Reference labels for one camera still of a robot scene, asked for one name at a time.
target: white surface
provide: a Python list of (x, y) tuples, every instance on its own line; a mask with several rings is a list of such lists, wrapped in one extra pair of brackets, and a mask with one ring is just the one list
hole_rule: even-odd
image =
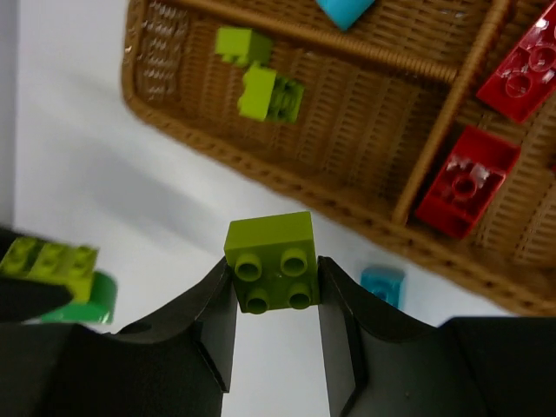
[(16, 140), (17, 0), (0, 1), (0, 224), (14, 208)]
[[(19, 228), (102, 248), (119, 280), (117, 330), (198, 282), (228, 223), (304, 209), (141, 125), (119, 93), (125, 0), (23, 0), (17, 118)], [(407, 271), (406, 311), (438, 325), (504, 314), (314, 215), (317, 251), (357, 277)], [(316, 308), (239, 315), (223, 416), (322, 417), (328, 399)]]

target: red toy block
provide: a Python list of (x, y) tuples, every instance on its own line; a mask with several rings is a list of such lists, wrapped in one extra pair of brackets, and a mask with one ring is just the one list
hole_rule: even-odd
[(520, 156), (520, 147), (467, 127), (415, 215), (461, 239), (479, 221)]
[(556, 89), (556, 2), (521, 38), (477, 93), (484, 103), (524, 122)]

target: wicker basket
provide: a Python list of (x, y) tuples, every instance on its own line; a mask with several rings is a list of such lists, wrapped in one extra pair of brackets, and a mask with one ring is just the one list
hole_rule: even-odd
[[(556, 101), (518, 126), (469, 98), (546, 2), (513, 5), (379, 0), (342, 34), (314, 0), (130, 0), (123, 96), (145, 122), (373, 242), (517, 313), (556, 314)], [(306, 88), (296, 124), (238, 116), (243, 71), (214, 54), (224, 24), (275, 40), (269, 66)], [(456, 121), (523, 143), (462, 242), (407, 221)]]

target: green block stud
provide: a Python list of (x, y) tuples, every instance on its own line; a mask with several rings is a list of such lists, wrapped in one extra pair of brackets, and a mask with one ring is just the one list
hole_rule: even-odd
[(7, 276), (53, 285), (65, 285), (74, 301), (86, 302), (93, 286), (98, 251), (81, 246), (34, 237), (19, 237), (0, 261), (0, 271)]
[(224, 252), (243, 313), (320, 303), (309, 212), (231, 222)]
[(93, 288), (87, 302), (72, 301), (41, 317), (43, 322), (88, 322), (108, 324), (112, 322), (116, 305), (117, 285), (102, 272), (95, 272)]
[(272, 41), (252, 29), (222, 27), (216, 34), (215, 53), (226, 63), (246, 67), (251, 63), (267, 65)]
[(263, 122), (297, 120), (303, 98), (303, 85), (269, 68), (251, 65), (243, 76), (245, 90), (238, 101), (240, 116)]

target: building block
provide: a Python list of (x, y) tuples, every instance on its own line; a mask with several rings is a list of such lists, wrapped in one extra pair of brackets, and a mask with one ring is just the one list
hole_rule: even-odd
[(374, 0), (316, 0), (327, 16), (342, 30), (347, 30), (374, 3)]
[(361, 273), (361, 286), (369, 293), (401, 309), (405, 273), (389, 267), (373, 266)]
[(477, 97), (515, 122), (524, 122), (556, 89), (556, 2), (520, 39)]
[(310, 213), (231, 222), (224, 252), (243, 313), (319, 304)]
[(251, 65), (243, 76), (245, 90), (238, 100), (240, 116), (263, 122), (295, 122), (304, 87), (269, 68)]
[(251, 63), (267, 65), (272, 41), (252, 29), (222, 27), (216, 33), (215, 53), (225, 63), (246, 67)]
[(108, 275), (96, 271), (90, 299), (86, 302), (73, 301), (41, 317), (43, 322), (88, 322), (109, 324), (114, 316), (117, 285)]
[(93, 286), (98, 250), (72, 248), (34, 237), (19, 237), (0, 261), (0, 273), (12, 278), (65, 285), (74, 301), (86, 302)]
[(519, 146), (468, 126), (415, 215), (447, 235), (465, 237), (519, 156)]

